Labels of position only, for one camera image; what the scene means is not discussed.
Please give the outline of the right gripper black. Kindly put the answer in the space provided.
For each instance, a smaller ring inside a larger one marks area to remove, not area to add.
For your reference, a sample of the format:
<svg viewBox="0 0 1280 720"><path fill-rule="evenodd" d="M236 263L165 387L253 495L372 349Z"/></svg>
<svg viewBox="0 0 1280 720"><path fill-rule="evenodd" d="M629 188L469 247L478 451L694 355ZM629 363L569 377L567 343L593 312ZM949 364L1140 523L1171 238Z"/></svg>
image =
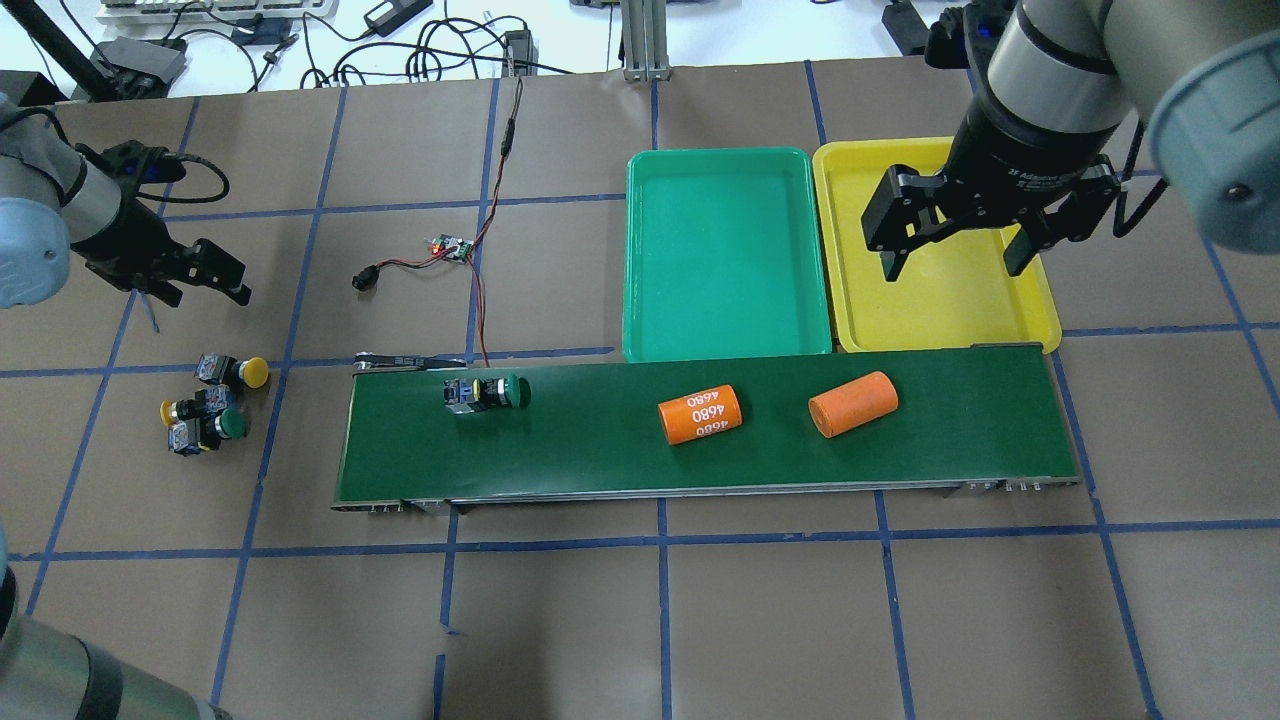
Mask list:
<svg viewBox="0 0 1280 720"><path fill-rule="evenodd" d="M1121 192L1097 133L1032 129L986 110L965 114L938 170L890 165L861 214L864 243L897 282L910 255L963 231L1018 232L1004 250L1020 277L1061 241L1087 238Z"/></svg>

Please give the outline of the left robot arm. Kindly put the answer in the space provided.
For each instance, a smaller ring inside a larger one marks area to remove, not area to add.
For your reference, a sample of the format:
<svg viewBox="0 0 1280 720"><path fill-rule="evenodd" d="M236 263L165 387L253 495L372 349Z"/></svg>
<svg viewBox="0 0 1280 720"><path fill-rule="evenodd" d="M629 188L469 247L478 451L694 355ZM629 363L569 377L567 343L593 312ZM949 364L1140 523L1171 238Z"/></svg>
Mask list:
<svg viewBox="0 0 1280 720"><path fill-rule="evenodd" d="M3 306L51 299L70 260L111 287L177 306L182 286L238 305L244 264L210 240L174 241L145 184L179 181L192 156L136 141L105 152L73 145L47 108L3 100ZM227 719L229 712L19 606L3 565L1 706L5 719Z"/></svg>

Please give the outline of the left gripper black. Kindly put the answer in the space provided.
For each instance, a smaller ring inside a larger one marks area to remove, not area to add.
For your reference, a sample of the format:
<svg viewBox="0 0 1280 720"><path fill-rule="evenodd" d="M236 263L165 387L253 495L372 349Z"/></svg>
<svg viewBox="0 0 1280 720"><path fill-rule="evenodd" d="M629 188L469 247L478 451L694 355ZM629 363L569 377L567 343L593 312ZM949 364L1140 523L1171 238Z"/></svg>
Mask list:
<svg viewBox="0 0 1280 720"><path fill-rule="evenodd" d="M84 265L113 287L132 290L156 299L169 307L179 307L183 291L177 282L204 286L225 295L238 306L247 306L252 290L244 284L244 264L214 243L197 240L183 246L173 240L163 219L143 200L169 204L216 202L227 196L227 173L210 160L175 152L163 146L124 142L95 152L84 143L76 151L86 163L105 174L111 190L120 197L110 201L114 211L102 227L76 242L76 252ZM145 184L169 184L186 177L186 164L210 169L221 182L215 195L173 197L146 193Z"/></svg>

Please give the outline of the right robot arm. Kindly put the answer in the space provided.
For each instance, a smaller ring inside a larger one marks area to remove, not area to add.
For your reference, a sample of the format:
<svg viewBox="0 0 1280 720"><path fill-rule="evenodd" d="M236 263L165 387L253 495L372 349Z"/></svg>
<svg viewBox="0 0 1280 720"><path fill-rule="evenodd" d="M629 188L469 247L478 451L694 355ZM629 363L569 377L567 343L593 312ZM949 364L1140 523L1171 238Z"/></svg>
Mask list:
<svg viewBox="0 0 1280 720"><path fill-rule="evenodd" d="M1020 275L1107 213L1128 233L1166 190L1206 240L1277 252L1275 1L972 1L927 47L975 95L940 170L895 164L870 196L887 281L929 243L1007 225Z"/></svg>

